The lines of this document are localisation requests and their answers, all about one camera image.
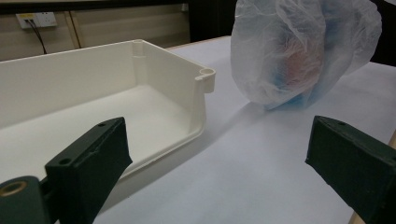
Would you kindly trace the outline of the translucent plastic bag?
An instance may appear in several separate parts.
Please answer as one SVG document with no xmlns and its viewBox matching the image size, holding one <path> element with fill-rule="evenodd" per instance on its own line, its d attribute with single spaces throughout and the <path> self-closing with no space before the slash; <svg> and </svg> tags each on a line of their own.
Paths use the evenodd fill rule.
<svg viewBox="0 0 396 224">
<path fill-rule="evenodd" d="M 366 65 L 382 33 L 370 0 L 352 4 L 352 62 Z M 321 74 L 325 20 L 321 0 L 237 0 L 231 37 L 233 80 L 250 102 L 271 110 L 312 88 Z"/>
</svg>

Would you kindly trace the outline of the white plastic bin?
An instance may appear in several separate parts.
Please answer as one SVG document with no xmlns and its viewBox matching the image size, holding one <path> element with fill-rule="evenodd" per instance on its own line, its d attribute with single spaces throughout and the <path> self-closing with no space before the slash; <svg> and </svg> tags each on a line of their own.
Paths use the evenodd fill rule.
<svg viewBox="0 0 396 224">
<path fill-rule="evenodd" d="M 144 40 L 0 62 L 0 183 L 45 164 L 94 125 L 123 117 L 135 182 L 205 129 L 215 70 Z"/>
</svg>

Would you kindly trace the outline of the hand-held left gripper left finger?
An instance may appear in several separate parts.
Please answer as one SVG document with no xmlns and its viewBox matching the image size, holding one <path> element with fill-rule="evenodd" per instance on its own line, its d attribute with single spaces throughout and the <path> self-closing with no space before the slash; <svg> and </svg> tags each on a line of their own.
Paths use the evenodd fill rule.
<svg viewBox="0 0 396 224">
<path fill-rule="evenodd" d="M 45 165 L 50 219 L 92 224 L 131 163 L 123 117 L 93 126 Z"/>
</svg>

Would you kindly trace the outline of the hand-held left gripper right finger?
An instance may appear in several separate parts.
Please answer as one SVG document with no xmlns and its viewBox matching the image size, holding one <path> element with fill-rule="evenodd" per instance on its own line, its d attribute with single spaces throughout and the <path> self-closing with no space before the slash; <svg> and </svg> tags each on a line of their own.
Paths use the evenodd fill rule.
<svg viewBox="0 0 396 224">
<path fill-rule="evenodd" d="M 305 162 L 366 224 L 396 224 L 396 149 L 343 121 L 316 116 Z"/>
</svg>

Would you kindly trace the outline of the white wall socket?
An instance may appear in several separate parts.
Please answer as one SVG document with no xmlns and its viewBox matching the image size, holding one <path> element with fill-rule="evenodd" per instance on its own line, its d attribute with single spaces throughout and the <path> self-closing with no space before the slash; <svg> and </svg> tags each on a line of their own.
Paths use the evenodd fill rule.
<svg viewBox="0 0 396 224">
<path fill-rule="evenodd" d="M 16 18 L 22 29 L 31 29 L 35 27 L 55 27 L 57 21 L 53 12 L 37 12 L 17 14 Z"/>
</svg>

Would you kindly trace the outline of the blue snack pouch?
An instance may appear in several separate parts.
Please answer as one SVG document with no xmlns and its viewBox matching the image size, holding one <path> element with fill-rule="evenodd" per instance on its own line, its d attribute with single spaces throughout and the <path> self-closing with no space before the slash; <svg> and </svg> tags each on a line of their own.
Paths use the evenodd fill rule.
<svg viewBox="0 0 396 224">
<path fill-rule="evenodd" d="M 352 62 L 352 4 L 348 0 L 321 0 L 326 28 L 324 56 L 318 82 L 284 103 L 281 108 L 310 106 L 328 93 Z"/>
</svg>

